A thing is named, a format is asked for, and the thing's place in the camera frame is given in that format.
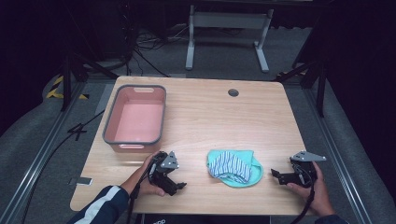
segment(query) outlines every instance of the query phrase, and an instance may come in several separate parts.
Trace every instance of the teal cloth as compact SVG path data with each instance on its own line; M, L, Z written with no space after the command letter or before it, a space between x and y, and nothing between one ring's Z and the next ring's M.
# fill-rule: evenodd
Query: teal cloth
M251 174L246 183L241 183L235 181L233 178L234 174L229 173L227 175L223 175L219 177L219 179L226 185L234 188L245 188L252 185L257 184L263 175L262 165L254 158L253 150L233 150L233 149L213 149L210 150L207 154L207 164L206 166L209 168L211 163L216 160L218 156L220 156L223 152L228 151L234 154L239 160L241 160L247 167L251 169Z

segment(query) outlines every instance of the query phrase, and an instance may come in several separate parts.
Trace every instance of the folded cloth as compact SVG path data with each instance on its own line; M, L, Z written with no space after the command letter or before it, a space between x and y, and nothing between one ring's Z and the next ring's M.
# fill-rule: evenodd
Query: folded cloth
M262 165L252 150L210 150L207 155L209 173L228 186L243 188L262 179Z

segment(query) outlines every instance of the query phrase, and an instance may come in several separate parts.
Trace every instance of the wooden table top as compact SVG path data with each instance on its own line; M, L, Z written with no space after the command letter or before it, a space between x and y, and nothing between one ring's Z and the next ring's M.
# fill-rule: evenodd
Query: wooden table top
M116 153L102 137L117 89L125 84L166 88L162 151L175 151L179 168L168 176L186 182L174 196L139 196L135 213L299 215L304 201L280 186L271 168L290 173L289 157L305 150L283 86L276 82L168 77L119 77L93 140L70 206L77 211L108 185L121 184L147 153ZM232 97L229 89L239 95ZM206 168L211 149L251 149L264 169L262 180L234 189L213 178Z

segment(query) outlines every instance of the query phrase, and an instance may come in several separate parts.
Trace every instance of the hand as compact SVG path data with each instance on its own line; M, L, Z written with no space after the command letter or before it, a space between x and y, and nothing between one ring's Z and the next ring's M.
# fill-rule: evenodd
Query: hand
M311 203L311 209L313 209L319 217L334 215L335 211L332 209L332 204L330 203L329 194L326 184L324 183L323 173L314 161L313 164L315 166L315 170L317 171L318 179L314 185L315 198ZM294 183L289 183L287 186L291 189L291 191L300 195L304 200L307 200L310 189L305 189Z
M151 162L153 156L155 156L157 152L152 153L149 155L145 161L143 162L143 165L139 167L124 183L122 183L120 186L125 189L128 194L131 194L132 191L134 190L134 187L136 186L137 182L139 181L140 177L142 174L146 171L146 169L149 166L149 163ZM145 178L142 183L140 184L140 190L139 190L139 195L141 194L157 194L159 196L165 195L165 191L163 189L153 186L149 183L149 180Z

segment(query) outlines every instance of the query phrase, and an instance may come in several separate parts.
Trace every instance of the person's right hand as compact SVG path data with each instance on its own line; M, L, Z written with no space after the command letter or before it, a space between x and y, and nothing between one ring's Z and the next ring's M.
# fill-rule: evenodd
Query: person's right hand
M319 217L334 215L335 211L332 209L332 204L330 203L329 194L326 184L324 183L323 173L314 161L313 163L317 171L318 179L314 185L315 198L311 203L311 209L313 209ZM289 183L287 186L291 189L291 191L300 195L304 200L307 200L310 193L310 188L305 189L294 183Z

